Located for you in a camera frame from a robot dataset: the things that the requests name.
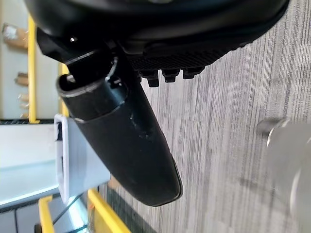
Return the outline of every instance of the floor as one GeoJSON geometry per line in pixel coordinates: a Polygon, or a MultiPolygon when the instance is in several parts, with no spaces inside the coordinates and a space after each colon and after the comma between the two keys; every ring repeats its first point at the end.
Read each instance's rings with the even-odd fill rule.
{"type": "Polygon", "coordinates": [[[266,170],[266,141],[256,125],[267,117],[311,122],[311,2],[292,0],[265,36],[194,80],[177,79],[172,84],[162,78],[159,88],[143,86],[184,195],[152,208],[117,189],[144,222],[136,232],[296,233],[297,223],[266,170]]]}

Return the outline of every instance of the black cable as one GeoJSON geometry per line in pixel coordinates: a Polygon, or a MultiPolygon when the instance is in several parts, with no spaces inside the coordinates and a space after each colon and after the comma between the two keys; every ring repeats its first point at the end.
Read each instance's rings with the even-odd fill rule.
{"type": "Polygon", "coordinates": [[[67,233],[78,233],[79,231],[84,230],[86,227],[87,227],[87,225],[84,225],[84,226],[82,226],[80,228],[77,228],[77,229],[75,229],[75,230],[73,230],[71,232],[67,232],[67,233]]]}
{"type": "Polygon", "coordinates": [[[14,223],[15,223],[15,230],[16,230],[16,233],[18,233],[18,223],[17,223],[16,209],[14,210],[14,223]]]}
{"type": "Polygon", "coordinates": [[[72,204],[74,204],[81,196],[82,194],[76,196],[75,199],[73,199],[73,201],[56,217],[56,219],[53,221],[53,225],[61,218],[61,216],[64,215],[64,213],[66,213],[66,211],[72,206],[72,204]]]}

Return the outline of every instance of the yellow frame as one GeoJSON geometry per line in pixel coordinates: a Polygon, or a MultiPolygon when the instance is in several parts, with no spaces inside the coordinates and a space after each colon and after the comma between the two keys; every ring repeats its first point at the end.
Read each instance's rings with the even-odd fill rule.
{"type": "Polygon", "coordinates": [[[41,198],[38,203],[42,233],[55,233],[49,211],[49,202],[52,201],[52,199],[52,196],[41,198]]]}
{"type": "MultiPolygon", "coordinates": [[[[105,226],[111,233],[131,233],[118,215],[103,200],[101,195],[93,189],[87,192],[88,200],[94,205],[101,218],[104,220],[105,226]]],[[[49,202],[53,199],[52,196],[41,198],[39,200],[39,215],[40,223],[43,233],[55,233],[53,228],[53,222],[49,211],[49,202]]]]}
{"type": "Polygon", "coordinates": [[[29,123],[37,124],[35,103],[35,22],[28,16],[28,94],[29,94],[29,123]]]}
{"type": "MultiPolygon", "coordinates": [[[[63,75],[63,74],[68,74],[69,73],[69,70],[67,68],[67,66],[63,63],[60,63],[60,68],[59,68],[60,72],[59,74],[60,75],[63,75]]],[[[66,117],[69,117],[69,112],[68,112],[68,108],[67,106],[65,105],[65,103],[61,100],[60,102],[61,104],[61,113],[66,116],[66,117]]]]}
{"type": "Polygon", "coordinates": [[[119,218],[119,216],[113,211],[108,203],[103,200],[103,198],[97,191],[90,189],[87,192],[87,195],[89,201],[94,205],[95,209],[104,220],[104,223],[106,227],[110,230],[110,232],[131,233],[126,225],[119,218]]]}

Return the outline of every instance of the gray carpet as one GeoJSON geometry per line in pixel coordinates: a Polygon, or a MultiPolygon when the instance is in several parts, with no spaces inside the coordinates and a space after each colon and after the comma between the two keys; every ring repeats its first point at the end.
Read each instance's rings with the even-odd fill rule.
{"type": "Polygon", "coordinates": [[[144,90],[176,160],[183,197],[147,207],[117,192],[159,233],[296,233],[266,170],[267,117],[311,121],[311,2],[293,0],[265,36],[194,80],[144,90]]]}

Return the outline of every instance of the yellow railing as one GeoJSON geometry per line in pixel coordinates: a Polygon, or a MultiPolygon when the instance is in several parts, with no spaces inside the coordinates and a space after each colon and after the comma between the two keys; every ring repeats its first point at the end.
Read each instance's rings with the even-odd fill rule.
{"type": "Polygon", "coordinates": [[[39,216],[42,233],[54,233],[53,222],[49,211],[49,202],[53,199],[52,196],[41,198],[39,200],[39,216]]]}
{"type": "MultiPolygon", "coordinates": [[[[87,192],[89,201],[89,217],[94,214],[89,220],[90,226],[94,226],[95,232],[105,233],[131,233],[131,231],[122,222],[119,216],[113,211],[106,201],[103,200],[101,195],[93,189],[87,192]]],[[[53,222],[49,211],[48,203],[52,200],[52,196],[41,198],[39,200],[39,215],[40,224],[43,233],[54,233],[53,222]]]]}
{"type": "Polygon", "coordinates": [[[35,23],[28,17],[28,94],[29,94],[29,123],[37,124],[35,104],[35,23]]]}
{"type": "MultiPolygon", "coordinates": [[[[59,74],[60,75],[63,75],[63,74],[68,74],[69,73],[69,70],[67,68],[67,66],[63,63],[60,64],[60,68],[59,68],[60,72],[59,74]]],[[[68,108],[67,106],[65,105],[65,103],[63,101],[61,101],[61,113],[66,116],[66,117],[69,117],[69,112],[68,112],[68,108]]]]}

